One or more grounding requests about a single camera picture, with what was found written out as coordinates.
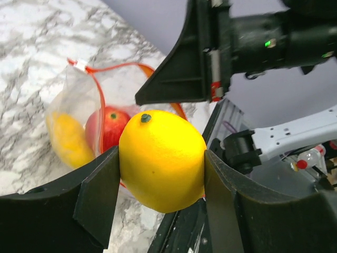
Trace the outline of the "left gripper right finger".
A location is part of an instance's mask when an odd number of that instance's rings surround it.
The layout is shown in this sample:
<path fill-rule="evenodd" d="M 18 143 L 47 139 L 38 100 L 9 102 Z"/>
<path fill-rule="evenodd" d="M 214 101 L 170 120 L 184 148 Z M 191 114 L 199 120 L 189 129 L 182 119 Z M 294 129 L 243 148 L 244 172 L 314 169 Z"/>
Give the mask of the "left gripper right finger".
<path fill-rule="evenodd" d="M 336 252 L 336 192 L 295 198 L 269 189 L 205 152 L 214 252 Z"/>

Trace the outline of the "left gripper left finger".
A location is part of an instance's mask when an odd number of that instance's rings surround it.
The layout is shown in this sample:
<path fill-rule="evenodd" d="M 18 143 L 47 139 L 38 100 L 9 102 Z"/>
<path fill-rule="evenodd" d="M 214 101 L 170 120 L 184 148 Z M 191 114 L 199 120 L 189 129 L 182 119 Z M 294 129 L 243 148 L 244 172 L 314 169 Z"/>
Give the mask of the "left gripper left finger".
<path fill-rule="evenodd" d="M 102 252 L 119 184 L 114 147 L 54 181 L 2 196 L 1 252 Z"/>

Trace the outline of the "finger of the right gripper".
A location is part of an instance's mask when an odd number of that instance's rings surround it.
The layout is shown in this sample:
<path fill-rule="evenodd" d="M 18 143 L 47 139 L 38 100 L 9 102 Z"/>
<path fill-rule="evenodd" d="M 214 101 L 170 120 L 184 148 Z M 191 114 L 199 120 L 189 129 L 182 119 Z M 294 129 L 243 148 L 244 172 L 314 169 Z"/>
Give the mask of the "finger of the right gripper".
<path fill-rule="evenodd" d="M 138 105 L 210 99 L 210 2 L 188 1 L 179 39 L 135 95 Z"/>

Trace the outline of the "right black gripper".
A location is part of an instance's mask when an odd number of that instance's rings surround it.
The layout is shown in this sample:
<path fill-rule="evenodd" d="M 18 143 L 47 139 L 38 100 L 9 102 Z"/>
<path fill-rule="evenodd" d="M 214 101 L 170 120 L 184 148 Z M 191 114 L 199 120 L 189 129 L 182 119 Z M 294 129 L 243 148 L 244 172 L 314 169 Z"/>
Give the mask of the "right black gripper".
<path fill-rule="evenodd" d="M 284 4 L 286 11 L 233 18 L 228 1 L 211 1 L 212 101 L 224 97 L 234 74 L 253 80 L 299 67 L 306 75 L 336 56 L 336 1 Z"/>

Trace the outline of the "round yellow lemon toy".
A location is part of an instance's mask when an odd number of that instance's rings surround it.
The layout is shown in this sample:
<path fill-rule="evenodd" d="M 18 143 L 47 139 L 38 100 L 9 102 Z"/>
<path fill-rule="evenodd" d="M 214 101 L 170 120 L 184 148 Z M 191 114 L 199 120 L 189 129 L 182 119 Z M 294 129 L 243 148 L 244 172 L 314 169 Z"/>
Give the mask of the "round yellow lemon toy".
<path fill-rule="evenodd" d="M 134 115 L 119 141 L 121 180 L 157 212 L 187 208 L 204 196 L 206 144 L 189 121 L 166 111 Z"/>

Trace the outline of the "red apple toy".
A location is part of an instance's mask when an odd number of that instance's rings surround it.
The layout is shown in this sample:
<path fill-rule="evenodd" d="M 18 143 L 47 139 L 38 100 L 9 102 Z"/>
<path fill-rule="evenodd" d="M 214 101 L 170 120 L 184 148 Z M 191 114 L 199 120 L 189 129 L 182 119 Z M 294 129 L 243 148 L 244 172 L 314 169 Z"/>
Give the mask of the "red apple toy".
<path fill-rule="evenodd" d="M 85 137 L 88 145 L 94 152 L 100 150 L 100 134 L 103 136 L 103 151 L 118 145 L 120 136 L 130 120 L 130 115 L 124 110 L 108 105 L 104 109 L 105 119 L 103 121 L 103 131 L 101 131 L 100 110 L 92 113 L 85 125 Z"/>

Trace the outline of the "clear zip top bag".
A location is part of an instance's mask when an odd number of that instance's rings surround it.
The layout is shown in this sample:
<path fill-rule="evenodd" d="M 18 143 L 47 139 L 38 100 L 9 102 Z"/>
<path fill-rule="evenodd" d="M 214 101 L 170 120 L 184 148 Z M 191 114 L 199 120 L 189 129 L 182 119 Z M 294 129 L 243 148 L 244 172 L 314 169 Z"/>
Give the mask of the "clear zip top bag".
<path fill-rule="evenodd" d="M 94 68 L 81 60 L 68 59 L 67 61 L 63 89 L 49 105 L 46 117 L 52 112 L 69 114 L 82 125 L 85 131 L 89 116 L 100 110 L 101 131 L 103 131 L 106 106 L 120 108 L 130 117 L 142 111 L 142 108 L 136 105 L 135 91 L 154 73 L 153 68 L 137 62 Z M 95 158 L 101 155 L 102 151 L 101 133 L 100 150 L 93 151 Z"/>

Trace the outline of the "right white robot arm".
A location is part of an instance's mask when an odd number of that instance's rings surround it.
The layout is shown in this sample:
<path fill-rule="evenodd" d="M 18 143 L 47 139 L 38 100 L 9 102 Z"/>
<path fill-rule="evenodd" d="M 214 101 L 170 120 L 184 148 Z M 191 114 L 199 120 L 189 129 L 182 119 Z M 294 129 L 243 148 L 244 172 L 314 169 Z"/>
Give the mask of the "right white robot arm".
<path fill-rule="evenodd" d="M 336 57 L 336 1 L 285 1 L 286 11 L 230 16 L 228 1 L 188 1 L 180 36 L 135 95 L 138 105 L 218 101 L 231 77 L 272 69 L 310 73 Z M 224 139 L 229 166 L 242 174 L 272 157 L 336 139 L 336 107 Z"/>

